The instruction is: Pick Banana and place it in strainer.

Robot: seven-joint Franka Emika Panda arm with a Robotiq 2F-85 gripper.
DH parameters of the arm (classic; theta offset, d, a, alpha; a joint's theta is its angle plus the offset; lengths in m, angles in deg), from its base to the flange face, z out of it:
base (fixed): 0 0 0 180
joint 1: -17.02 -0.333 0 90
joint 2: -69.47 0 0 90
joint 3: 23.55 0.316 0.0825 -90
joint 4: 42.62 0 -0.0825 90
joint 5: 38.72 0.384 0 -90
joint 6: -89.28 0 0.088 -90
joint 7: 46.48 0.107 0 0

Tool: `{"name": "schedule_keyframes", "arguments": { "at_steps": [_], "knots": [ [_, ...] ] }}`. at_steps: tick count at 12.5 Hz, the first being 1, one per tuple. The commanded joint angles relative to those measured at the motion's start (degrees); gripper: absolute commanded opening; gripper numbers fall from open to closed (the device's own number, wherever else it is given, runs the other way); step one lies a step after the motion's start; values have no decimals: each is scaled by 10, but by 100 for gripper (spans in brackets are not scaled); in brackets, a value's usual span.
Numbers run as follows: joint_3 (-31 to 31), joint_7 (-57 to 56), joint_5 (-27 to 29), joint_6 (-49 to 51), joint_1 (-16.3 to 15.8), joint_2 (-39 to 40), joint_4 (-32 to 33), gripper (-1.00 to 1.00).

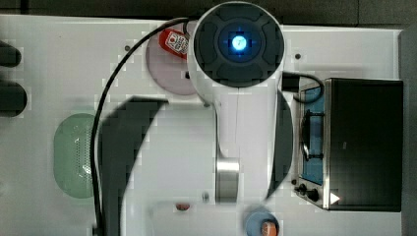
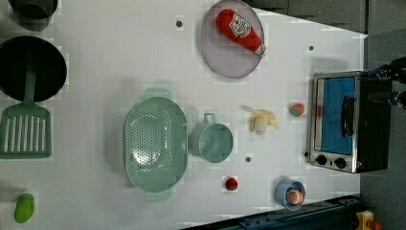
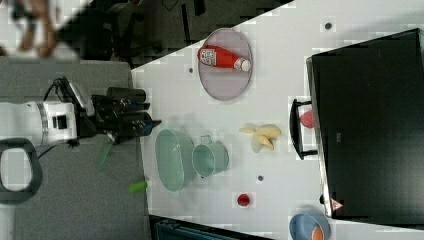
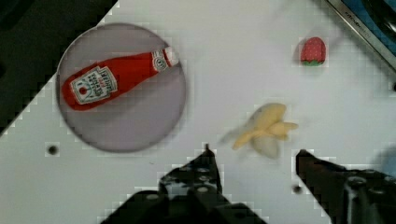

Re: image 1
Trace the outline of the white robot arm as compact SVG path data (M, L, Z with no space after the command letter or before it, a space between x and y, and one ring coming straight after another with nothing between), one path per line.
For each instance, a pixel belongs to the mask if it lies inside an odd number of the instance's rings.
M197 138L140 151L123 199L121 236L154 236L158 207L220 209L263 202L272 181L285 40L279 22L252 3L214 6L188 48L191 83L213 120Z

